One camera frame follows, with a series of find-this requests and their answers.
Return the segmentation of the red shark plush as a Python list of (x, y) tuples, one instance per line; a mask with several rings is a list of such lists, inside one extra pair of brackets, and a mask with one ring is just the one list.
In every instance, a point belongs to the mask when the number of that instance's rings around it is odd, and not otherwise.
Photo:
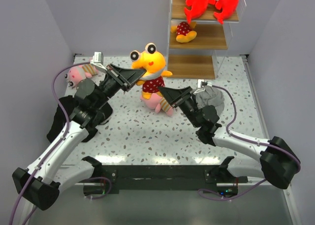
[(190, 9), (187, 7), (184, 8), (187, 23), (190, 24), (192, 20), (202, 16), (207, 10), (208, 5), (214, 5), (215, 3), (216, 0), (185, 0), (186, 6), (190, 7)]
[(239, 0), (215, 0), (215, 8), (220, 12), (214, 12), (214, 17), (220, 24), (224, 24), (224, 20), (230, 18), (236, 11)]

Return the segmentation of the yellow plush polka dot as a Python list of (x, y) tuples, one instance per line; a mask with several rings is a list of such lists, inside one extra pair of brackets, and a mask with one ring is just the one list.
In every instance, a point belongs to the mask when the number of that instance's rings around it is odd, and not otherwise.
[(170, 31), (176, 34), (176, 41), (178, 43), (188, 43), (194, 40), (197, 32), (194, 30), (196, 22), (172, 22)]
[(143, 69), (145, 74), (136, 85), (142, 86), (143, 99), (150, 99), (152, 94), (162, 96), (159, 87), (165, 87), (164, 77), (171, 77), (173, 73), (166, 70), (166, 60), (157, 50), (154, 43), (148, 43), (143, 52), (133, 50), (130, 53), (131, 68)]

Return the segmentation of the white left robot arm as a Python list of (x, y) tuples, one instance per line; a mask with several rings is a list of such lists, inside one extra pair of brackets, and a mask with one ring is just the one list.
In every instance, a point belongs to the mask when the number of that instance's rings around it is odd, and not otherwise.
[(78, 104), (67, 115), (70, 122), (65, 124), (41, 156), (27, 168), (18, 167), (12, 174), (19, 196), (42, 211), (50, 208), (63, 190), (82, 180), (96, 182), (101, 178), (100, 162), (86, 157), (60, 181), (54, 180), (60, 166), (74, 148), (107, 119), (105, 106), (108, 100), (119, 90), (130, 91), (146, 72), (143, 68), (125, 69), (114, 64), (97, 64), (96, 68), (105, 73), (104, 80), (97, 85), (87, 78), (77, 84), (74, 98)]

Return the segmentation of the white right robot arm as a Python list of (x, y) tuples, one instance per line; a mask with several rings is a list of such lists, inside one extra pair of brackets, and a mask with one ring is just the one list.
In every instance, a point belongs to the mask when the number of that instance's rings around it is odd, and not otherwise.
[(229, 126), (222, 126), (214, 106), (197, 107), (191, 87), (159, 87), (159, 91), (171, 106), (180, 108), (198, 129), (196, 135), (202, 143), (228, 148), (257, 161), (261, 178), (271, 185), (287, 189), (293, 176), (301, 170), (300, 160), (282, 138), (255, 138), (231, 131)]

